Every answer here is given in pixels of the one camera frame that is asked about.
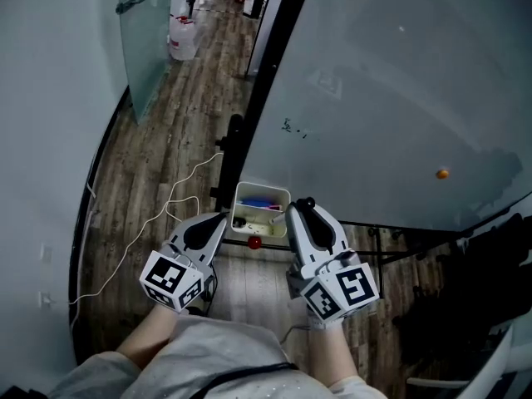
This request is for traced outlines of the white plastic storage box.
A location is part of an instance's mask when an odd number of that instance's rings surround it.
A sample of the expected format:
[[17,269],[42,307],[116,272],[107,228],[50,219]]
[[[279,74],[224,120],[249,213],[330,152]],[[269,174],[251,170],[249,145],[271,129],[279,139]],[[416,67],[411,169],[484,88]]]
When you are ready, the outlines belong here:
[[[283,210],[264,209],[239,203],[240,200],[245,199],[267,200],[272,204],[282,205]],[[230,213],[231,229],[237,234],[281,239],[287,232],[285,221],[274,226],[270,225],[268,221],[274,216],[282,214],[290,202],[291,194],[286,189],[244,181],[239,182],[236,186],[234,202]],[[247,224],[237,229],[233,226],[234,218],[244,218]]]

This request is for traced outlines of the white desk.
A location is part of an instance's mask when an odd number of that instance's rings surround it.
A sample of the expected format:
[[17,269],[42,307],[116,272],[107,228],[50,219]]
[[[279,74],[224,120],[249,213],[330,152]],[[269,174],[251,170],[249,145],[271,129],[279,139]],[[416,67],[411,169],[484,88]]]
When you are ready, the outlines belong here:
[[532,372],[532,325],[512,322],[485,365],[460,394],[461,399],[487,399],[506,374]]

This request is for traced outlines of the person's grey shirt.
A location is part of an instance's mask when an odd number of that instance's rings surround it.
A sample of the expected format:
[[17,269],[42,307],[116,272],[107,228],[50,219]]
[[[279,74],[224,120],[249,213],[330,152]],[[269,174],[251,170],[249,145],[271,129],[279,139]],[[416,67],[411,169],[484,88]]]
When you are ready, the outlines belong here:
[[184,317],[144,369],[118,352],[88,358],[48,399],[387,399],[359,376],[326,387],[289,367],[261,327]]

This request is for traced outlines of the frosted glass door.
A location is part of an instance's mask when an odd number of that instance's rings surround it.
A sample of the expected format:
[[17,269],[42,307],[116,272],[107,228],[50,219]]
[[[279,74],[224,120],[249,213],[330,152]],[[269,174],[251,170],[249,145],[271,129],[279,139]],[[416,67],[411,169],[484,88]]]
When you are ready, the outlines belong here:
[[118,16],[134,117],[141,123],[167,69],[170,0],[145,0]]

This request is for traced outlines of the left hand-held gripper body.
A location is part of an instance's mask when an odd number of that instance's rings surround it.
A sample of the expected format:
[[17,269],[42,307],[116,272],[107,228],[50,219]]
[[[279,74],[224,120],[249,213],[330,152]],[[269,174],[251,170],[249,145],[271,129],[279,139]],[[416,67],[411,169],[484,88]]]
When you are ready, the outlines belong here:
[[214,256],[214,247],[183,254],[166,243],[151,252],[139,278],[141,287],[150,299],[177,313],[196,299],[210,305],[215,295]]

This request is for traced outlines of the person's right forearm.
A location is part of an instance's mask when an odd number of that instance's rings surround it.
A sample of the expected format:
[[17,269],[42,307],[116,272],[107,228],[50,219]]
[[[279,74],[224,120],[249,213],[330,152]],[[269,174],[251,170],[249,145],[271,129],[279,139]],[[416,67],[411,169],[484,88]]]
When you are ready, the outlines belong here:
[[326,387],[358,375],[341,320],[311,330],[308,345],[310,372]]

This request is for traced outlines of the clear plastic water jug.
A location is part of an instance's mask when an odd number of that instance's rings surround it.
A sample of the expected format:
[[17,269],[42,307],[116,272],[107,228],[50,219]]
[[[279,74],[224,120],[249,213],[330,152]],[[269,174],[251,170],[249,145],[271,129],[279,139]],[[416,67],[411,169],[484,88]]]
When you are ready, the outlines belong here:
[[169,52],[176,61],[188,61],[195,58],[197,52],[195,22],[186,17],[170,17]]

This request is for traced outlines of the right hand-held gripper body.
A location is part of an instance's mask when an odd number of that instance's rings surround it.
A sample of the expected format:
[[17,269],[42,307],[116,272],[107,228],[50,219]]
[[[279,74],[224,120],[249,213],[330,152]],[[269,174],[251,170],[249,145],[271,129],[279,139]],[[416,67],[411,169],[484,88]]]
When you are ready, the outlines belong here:
[[290,297],[304,299],[320,321],[345,318],[379,299],[369,264],[352,249],[328,261],[293,265],[286,278]]

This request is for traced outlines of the person's left forearm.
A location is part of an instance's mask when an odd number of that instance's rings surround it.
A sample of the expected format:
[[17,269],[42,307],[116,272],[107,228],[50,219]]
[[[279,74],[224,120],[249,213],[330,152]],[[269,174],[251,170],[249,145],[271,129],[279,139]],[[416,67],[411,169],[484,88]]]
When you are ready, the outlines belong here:
[[156,304],[116,351],[144,369],[169,342],[178,317],[178,313]]

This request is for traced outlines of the black office chair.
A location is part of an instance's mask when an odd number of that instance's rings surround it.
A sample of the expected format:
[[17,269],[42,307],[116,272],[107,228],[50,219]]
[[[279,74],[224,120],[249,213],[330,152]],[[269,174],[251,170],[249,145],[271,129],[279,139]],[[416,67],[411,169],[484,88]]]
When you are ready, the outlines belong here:
[[440,255],[443,287],[426,293],[415,286],[408,312],[393,318],[401,360],[427,367],[435,360],[473,357],[488,343],[495,325],[532,310],[532,215],[514,214],[483,234],[469,238],[464,250]]

